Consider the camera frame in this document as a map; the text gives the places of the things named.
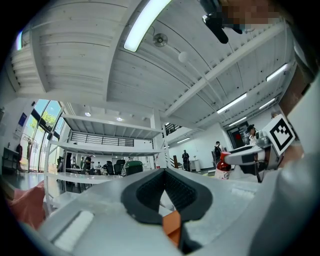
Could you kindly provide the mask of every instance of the red bottle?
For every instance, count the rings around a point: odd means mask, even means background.
[[[221,152],[220,161],[216,165],[214,177],[221,180],[228,180],[231,171],[231,165],[224,162],[225,156],[229,155],[229,152]]]

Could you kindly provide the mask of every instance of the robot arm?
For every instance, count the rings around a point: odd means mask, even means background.
[[[230,151],[224,158],[229,165],[239,165],[244,173],[276,169],[285,150],[295,139],[287,120],[280,114],[256,133],[256,145],[247,145]]]

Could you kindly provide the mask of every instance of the pink cloth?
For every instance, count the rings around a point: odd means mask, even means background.
[[[17,221],[26,223],[37,230],[46,215],[43,208],[45,197],[44,182],[28,190],[14,190],[14,198],[8,205]]]

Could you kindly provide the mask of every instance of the fluorescent light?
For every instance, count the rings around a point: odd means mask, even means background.
[[[234,101],[230,102],[228,105],[225,105],[223,108],[220,108],[217,111],[217,113],[220,114],[221,112],[227,110],[228,108],[230,108],[234,104],[237,104],[239,101],[243,100],[245,97],[247,97],[247,93],[242,94],[240,97],[236,98]]]
[[[266,104],[264,104],[261,107],[259,107],[259,109],[263,109],[265,106],[269,105],[271,102],[274,102],[275,100],[276,100],[276,98],[273,98],[272,100],[269,100]]]
[[[274,78],[276,75],[279,75],[281,72],[285,71],[288,67],[288,64],[284,64],[282,67],[278,68],[276,71],[274,71],[271,75],[268,75],[266,77],[266,81],[270,81],[272,78]]]
[[[183,139],[183,140],[180,140],[180,141],[178,141],[177,143],[181,143],[181,142],[184,142],[184,141],[189,140],[189,139],[190,139],[190,137],[185,138],[185,139]]]
[[[239,123],[239,122],[241,122],[241,121],[243,121],[243,120],[245,120],[246,118],[247,118],[247,117],[245,116],[244,118],[241,118],[240,120],[235,121],[234,123],[230,124],[229,127],[230,127],[230,126],[233,126],[233,125],[235,125],[235,124],[237,124],[237,123]]]
[[[138,49],[152,23],[170,2],[171,0],[150,0],[146,4],[126,38],[124,49],[131,52],[135,52]]]
[[[22,31],[16,37],[15,46],[16,46],[17,51],[21,50],[21,48],[22,48]]]

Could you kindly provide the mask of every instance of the tree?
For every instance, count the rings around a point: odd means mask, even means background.
[[[44,111],[42,114],[42,118],[44,119],[44,121],[46,122],[46,124],[48,126],[53,126],[56,120],[56,117],[52,114],[49,114],[47,111]],[[32,119],[32,122],[30,123],[30,127],[35,130],[37,127],[37,120],[35,118]]]

